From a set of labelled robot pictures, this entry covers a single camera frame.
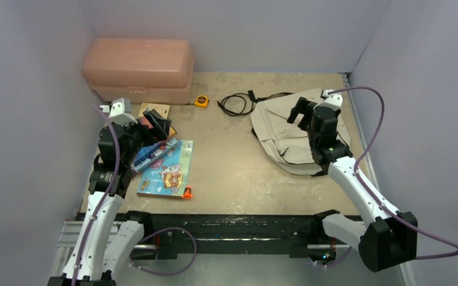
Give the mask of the cartoon bear picture book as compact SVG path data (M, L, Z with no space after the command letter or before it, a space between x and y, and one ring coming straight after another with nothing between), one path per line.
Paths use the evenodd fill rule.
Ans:
M145 167L137 187L137 195L182 198L188 184L194 142L172 139L173 147Z

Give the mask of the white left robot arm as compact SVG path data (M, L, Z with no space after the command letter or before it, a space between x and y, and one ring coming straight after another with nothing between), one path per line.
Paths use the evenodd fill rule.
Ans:
M88 204L75 247L61 275L52 276L48 285L116 285L124 266L153 275L172 276L191 267L197 257L197 241L184 228L176 226L154 232L149 213L129 211L111 239L117 212L123 204L132 175L131 164L142 147L156 143L160 127L152 128L131 114L127 98L99 105L96 111L106 122L100 131L99 154L94 159L89 177ZM145 244L160 234L184 232L193 245L191 260L173 272L157 272L137 265L131 258L134 247Z

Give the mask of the beige canvas backpack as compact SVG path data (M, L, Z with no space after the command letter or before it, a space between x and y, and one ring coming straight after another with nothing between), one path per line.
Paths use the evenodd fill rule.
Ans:
M252 130L264 151L279 167L293 175L322 176L322 168L311 154L308 135L298 127L303 115L298 115L294 123L287 123L291 109L299 97L319 104L322 90L310 89L290 95L275 95L256 104L250 114Z

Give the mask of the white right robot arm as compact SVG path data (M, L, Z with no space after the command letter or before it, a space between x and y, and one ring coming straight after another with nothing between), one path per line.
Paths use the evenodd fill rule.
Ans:
M339 239L356 249L364 265L372 272L411 261L417 257L417 226L412 212L401 212L356 167L349 148L337 138L340 110L298 99L291 109L288 123L298 123L308 135L314 162L329 175L352 201L362 218L348 219L337 211L318 214L320 221L311 226L312 237L324 243Z

